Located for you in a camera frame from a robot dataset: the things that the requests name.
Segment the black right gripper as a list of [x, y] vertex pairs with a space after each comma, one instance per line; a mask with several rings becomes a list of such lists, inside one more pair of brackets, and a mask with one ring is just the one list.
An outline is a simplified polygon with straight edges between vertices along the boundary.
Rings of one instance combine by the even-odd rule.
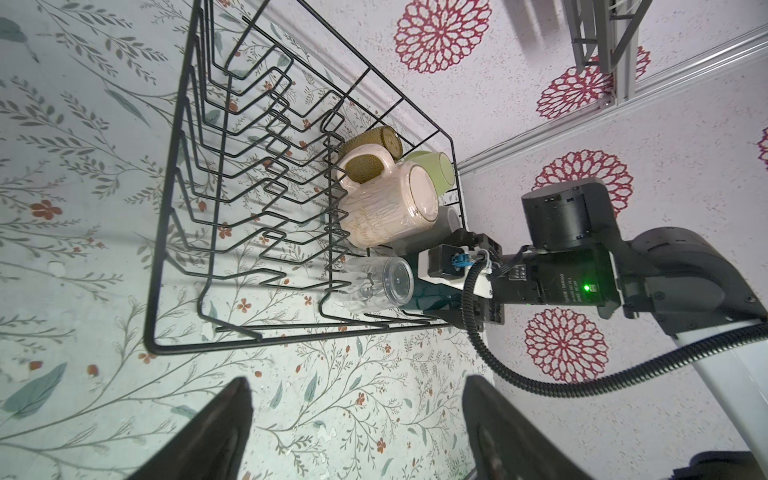
[[475, 282], [481, 270], [488, 264], [483, 258], [478, 260], [469, 270], [464, 289], [461, 292], [459, 310], [419, 311], [420, 313], [441, 319], [448, 324], [462, 329], [462, 299], [464, 291], [469, 289], [470, 309], [478, 327], [482, 329], [486, 323], [502, 325], [505, 323], [504, 307], [506, 305], [531, 305], [534, 303], [534, 279], [530, 263], [534, 256], [534, 248], [524, 245], [514, 254], [505, 255], [500, 244], [485, 234], [477, 234], [466, 229], [459, 229], [443, 240], [439, 245], [467, 246], [470, 248], [487, 249], [493, 261], [493, 273], [490, 281], [493, 288], [491, 299], [476, 296], [473, 293]]

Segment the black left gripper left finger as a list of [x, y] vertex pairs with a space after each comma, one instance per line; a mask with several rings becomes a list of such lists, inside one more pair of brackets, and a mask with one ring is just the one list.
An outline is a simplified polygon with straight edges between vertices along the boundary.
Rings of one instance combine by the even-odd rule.
[[233, 379], [133, 479], [235, 479], [253, 420], [251, 389]]

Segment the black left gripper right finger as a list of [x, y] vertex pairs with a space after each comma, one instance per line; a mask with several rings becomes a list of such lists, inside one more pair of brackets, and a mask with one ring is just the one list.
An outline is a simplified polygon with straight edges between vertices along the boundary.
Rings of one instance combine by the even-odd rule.
[[587, 479], [486, 378], [466, 378], [462, 409], [478, 479]]

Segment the dark green mug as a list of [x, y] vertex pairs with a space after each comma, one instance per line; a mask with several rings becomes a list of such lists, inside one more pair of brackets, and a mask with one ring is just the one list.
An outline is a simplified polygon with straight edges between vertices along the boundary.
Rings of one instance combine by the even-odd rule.
[[414, 290], [408, 303], [403, 306], [409, 311], [459, 310], [461, 292], [453, 287], [430, 283], [418, 277], [418, 255], [404, 257], [414, 276]]

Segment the light green cup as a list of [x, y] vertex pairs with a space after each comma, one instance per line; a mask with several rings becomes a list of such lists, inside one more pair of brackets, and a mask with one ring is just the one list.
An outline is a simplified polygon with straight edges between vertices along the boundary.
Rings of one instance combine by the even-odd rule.
[[422, 166], [429, 175], [438, 196], [456, 186], [456, 176], [450, 158], [444, 152], [415, 151], [404, 158]]

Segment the pink mug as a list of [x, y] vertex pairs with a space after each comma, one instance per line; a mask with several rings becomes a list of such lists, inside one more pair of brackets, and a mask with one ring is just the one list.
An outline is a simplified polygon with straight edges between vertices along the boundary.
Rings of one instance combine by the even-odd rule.
[[348, 241], [365, 249], [430, 229], [438, 216], [438, 195], [426, 170], [388, 159], [376, 178], [356, 184], [340, 179], [346, 195], [338, 208]]

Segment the clear glass cup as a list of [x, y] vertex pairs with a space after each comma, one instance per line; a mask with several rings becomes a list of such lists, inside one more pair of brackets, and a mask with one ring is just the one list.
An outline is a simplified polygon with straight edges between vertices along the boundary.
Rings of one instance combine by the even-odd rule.
[[401, 257], [356, 257], [342, 268], [348, 282], [336, 302], [352, 313], [376, 313], [407, 304], [414, 292], [414, 275]]

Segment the amber glass cup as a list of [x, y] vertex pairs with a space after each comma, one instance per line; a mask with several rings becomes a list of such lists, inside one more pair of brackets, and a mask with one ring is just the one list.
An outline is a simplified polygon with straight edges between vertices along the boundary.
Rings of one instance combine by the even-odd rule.
[[364, 184], [384, 172], [388, 159], [399, 161], [403, 151], [402, 141], [394, 128], [373, 128], [339, 148], [337, 176], [344, 174], [345, 181]]

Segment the grey cream cup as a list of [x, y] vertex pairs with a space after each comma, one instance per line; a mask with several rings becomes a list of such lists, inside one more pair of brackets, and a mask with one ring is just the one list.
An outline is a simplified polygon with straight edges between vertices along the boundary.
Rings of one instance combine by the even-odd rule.
[[430, 229], [393, 240], [388, 246], [398, 256], [420, 253], [439, 245], [461, 226], [461, 219], [454, 208], [440, 206], [437, 219]]

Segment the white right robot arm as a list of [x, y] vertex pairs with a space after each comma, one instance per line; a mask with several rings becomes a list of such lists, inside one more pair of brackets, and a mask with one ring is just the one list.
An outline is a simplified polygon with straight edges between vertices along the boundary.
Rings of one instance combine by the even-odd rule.
[[[622, 238], [606, 185], [591, 177], [522, 198], [531, 241], [513, 255], [460, 229], [421, 252], [417, 275], [461, 293], [440, 311], [463, 328], [484, 363], [512, 386], [551, 398], [585, 398], [693, 366], [748, 445], [767, 463], [767, 311], [736, 267], [697, 233], [678, 227]], [[527, 378], [496, 358], [480, 335], [505, 305], [594, 307], [651, 315], [673, 351], [594, 380]]]

